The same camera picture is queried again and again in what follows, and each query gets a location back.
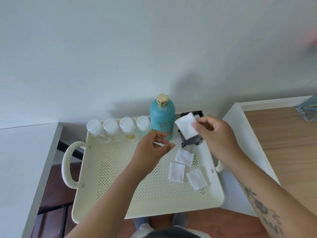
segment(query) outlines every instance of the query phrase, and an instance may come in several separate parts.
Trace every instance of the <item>black metal bar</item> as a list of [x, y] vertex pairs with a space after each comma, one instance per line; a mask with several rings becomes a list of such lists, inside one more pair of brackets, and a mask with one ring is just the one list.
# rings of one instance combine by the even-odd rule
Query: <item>black metal bar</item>
[[66, 206], [66, 207], [64, 208], [64, 211], [63, 211], [63, 218], [62, 218], [62, 220], [61, 220], [60, 238], [64, 238], [64, 235], [65, 235], [67, 214], [68, 214], [68, 206]]
[[[68, 147], [69, 146], [67, 144], [63, 143], [62, 141], [58, 141], [57, 150], [65, 153]], [[84, 154], [82, 152], [79, 152], [78, 150], [75, 150], [72, 156], [82, 160], [84, 157]]]
[[44, 214], [44, 213], [47, 213], [47, 212], [50, 212], [50, 211], [58, 210], [58, 209], [61, 209], [61, 208], [64, 208], [64, 207], [69, 207], [73, 203], [74, 203], [74, 201], [66, 203], [66, 204], [63, 204], [63, 205], [53, 206], [53, 207], [50, 207], [50, 208], [42, 208], [42, 209], [39, 209], [39, 212], [37, 213], [37, 215], [41, 215], [41, 214]]

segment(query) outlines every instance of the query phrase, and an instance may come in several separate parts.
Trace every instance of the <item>white cotton pad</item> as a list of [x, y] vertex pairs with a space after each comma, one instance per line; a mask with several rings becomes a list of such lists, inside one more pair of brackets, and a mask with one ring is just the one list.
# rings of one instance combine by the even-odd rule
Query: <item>white cotton pad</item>
[[184, 164], [170, 163], [170, 174], [168, 175], [168, 180], [178, 183], [184, 183], [184, 172]]
[[199, 168], [187, 173], [186, 176], [194, 190], [199, 190], [207, 186], [207, 182]]
[[186, 164], [187, 166], [191, 167], [193, 158], [194, 158], [194, 154], [180, 148], [177, 151], [175, 161], [181, 164]]
[[175, 124], [178, 126], [186, 140], [198, 135], [198, 132], [192, 127], [192, 123], [195, 122], [196, 119], [194, 118], [193, 113], [189, 113], [175, 121]]

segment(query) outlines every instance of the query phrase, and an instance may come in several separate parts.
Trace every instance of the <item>black container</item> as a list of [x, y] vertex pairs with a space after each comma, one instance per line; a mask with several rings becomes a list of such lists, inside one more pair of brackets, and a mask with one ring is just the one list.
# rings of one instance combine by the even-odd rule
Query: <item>black container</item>
[[[183, 117], [187, 114], [189, 114], [190, 112], [186, 112], [186, 113], [181, 113], [180, 116]], [[192, 111], [193, 115], [199, 115], [200, 117], [202, 117], [204, 114], [201, 110], [199, 111]], [[178, 132], [180, 134], [180, 137], [182, 139], [182, 148], [184, 148], [186, 145], [190, 145], [190, 144], [196, 144], [199, 145], [202, 141], [203, 138], [200, 135], [196, 135], [194, 137], [191, 137], [190, 139], [186, 140], [182, 134], [182, 132], [178, 129]]]

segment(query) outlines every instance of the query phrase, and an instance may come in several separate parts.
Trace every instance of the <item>hand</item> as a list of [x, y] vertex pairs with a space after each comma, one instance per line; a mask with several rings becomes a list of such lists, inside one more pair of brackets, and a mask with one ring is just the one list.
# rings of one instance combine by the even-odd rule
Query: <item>hand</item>
[[214, 116], [204, 116], [196, 121], [192, 126], [207, 142], [209, 150], [217, 159], [224, 161], [241, 152], [235, 134], [226, 121]]
[[[152, 130], [138, 143], [129, 165], [141, 175], [142, 179], [155, 168], [159, 160], [165, 154], [175, 147], [174, 143], [163, 139], [164, 137], [168, 137], [168, 134], [158, 130]], [[154, 142], [164, 145], [160, 146], [154, 144]]]

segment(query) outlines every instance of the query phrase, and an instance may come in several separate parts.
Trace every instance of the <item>person's left arm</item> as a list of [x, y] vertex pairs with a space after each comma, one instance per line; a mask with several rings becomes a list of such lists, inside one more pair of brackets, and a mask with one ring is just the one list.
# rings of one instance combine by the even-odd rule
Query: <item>person's left arm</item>
[[66, 236], [67, 238], [117, 237], [139, 183], [175, 146], [162, 138], [167, 136], [166, 133], [152, 130], [140, 140], [128, 166], [82, 221]]

